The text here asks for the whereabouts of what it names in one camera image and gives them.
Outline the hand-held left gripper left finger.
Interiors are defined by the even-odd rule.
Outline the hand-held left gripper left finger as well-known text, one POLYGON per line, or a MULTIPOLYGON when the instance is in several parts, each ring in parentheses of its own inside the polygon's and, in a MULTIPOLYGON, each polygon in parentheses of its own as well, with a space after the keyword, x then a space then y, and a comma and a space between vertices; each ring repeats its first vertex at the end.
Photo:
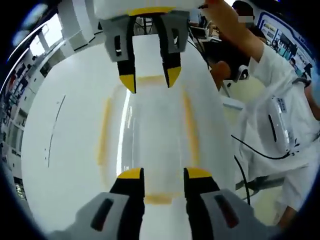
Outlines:
POLYGON ((76 213, 64 230, 51 240, 138 240, 145 213, 144 169, 122 172, 108 192, 101 192, 76 213))

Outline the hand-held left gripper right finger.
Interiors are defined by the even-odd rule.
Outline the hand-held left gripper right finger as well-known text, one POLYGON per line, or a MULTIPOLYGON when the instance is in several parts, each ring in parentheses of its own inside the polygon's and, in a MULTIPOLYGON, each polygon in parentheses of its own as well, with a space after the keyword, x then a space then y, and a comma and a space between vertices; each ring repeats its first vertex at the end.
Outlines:
POLYGON ((254 209, 228 189, 220 189, 210 172, 183 170, 186 212, 194 240, 272 240, 276 226, 259 221, 254 209))

